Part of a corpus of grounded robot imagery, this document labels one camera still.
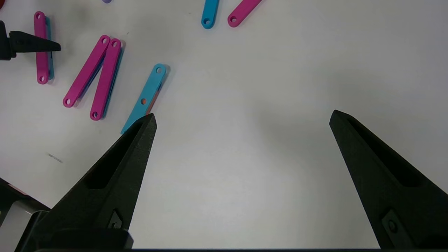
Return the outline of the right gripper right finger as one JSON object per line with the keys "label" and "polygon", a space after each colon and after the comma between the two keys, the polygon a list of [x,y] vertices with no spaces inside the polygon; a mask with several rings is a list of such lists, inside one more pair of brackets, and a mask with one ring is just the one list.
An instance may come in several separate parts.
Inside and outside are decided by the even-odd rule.
{"label": "right gripper right finger", "polygon": [[330,128],[381,249],[446,252],[448,195],[353,116]]}

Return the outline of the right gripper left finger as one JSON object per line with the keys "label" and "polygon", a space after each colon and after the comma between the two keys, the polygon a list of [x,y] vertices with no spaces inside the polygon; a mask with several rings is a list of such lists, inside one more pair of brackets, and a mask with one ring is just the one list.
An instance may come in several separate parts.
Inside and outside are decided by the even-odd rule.
{"label": "right gripper left finger", "polygon": [[157,124],[143,116],[49,211],[34,213],[21,245],[132,245],[129,233]]}

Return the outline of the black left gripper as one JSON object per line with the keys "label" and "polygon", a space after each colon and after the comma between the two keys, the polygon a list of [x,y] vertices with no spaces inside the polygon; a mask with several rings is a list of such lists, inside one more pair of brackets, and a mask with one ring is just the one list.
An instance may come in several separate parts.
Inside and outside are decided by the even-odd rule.
{"label": "black left gripper", "polygon": [[5,23],[0,21],[0,60],[10,61],[16,53],[36,53],[61,51],[57,42],[24,33],[22,31],[6,32]]}

